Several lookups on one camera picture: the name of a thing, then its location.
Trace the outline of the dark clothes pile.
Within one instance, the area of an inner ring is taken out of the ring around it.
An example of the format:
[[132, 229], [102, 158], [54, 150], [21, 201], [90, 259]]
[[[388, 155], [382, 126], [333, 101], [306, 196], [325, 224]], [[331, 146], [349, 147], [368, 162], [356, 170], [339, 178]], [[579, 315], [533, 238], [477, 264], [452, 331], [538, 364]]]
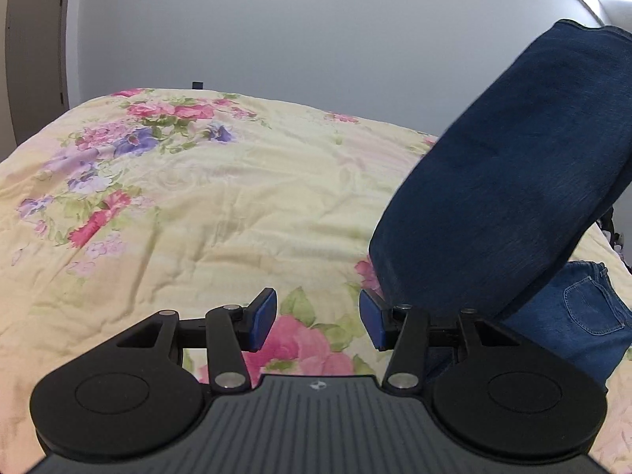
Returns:
[[631, 264], [626, 261], [623, 251], [624, 236], [615, 228], [613, 207], [609, 208], [601, 217], [598, 218], [597, 225], [602, 234], [605, 236], [606, 241], [608, 241], [609, 246], [611, 246], [611, 249], [617, 254], [626, 269], [630, 271]]

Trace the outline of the blue denim jeans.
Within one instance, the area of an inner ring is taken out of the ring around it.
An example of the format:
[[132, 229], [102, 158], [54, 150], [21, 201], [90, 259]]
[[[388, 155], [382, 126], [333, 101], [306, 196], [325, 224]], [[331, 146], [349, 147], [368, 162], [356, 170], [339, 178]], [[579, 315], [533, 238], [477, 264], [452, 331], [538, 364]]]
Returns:
[[399, 187], [369, 246], [379, 289], [435, 318], [477, 309], [604, 383], [631, 313], [572, 255], [630, 181], [630, 33], [558, 21]]

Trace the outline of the floral yellow bed quilt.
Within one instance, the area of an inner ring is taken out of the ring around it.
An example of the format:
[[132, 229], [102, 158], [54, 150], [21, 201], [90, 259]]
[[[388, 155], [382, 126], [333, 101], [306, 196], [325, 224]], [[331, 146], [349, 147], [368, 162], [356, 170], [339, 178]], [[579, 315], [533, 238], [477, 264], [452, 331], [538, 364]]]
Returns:
[[368, 374], [370, 236], [432, 135], [213, 91], [137, 90], [65, 113], [1, 165], [1, 468], [43, 456], [35, 384], [163, 308], [280, 297], [256, 376]]

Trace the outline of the grey door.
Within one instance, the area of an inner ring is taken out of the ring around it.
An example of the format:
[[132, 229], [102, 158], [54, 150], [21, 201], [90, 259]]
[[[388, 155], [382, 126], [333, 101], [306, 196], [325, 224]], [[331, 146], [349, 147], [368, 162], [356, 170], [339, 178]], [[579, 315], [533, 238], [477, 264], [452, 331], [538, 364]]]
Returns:
[[70, 108], [66, 16], [68, 0], [8, 0], [6, 82], [19, 145]]

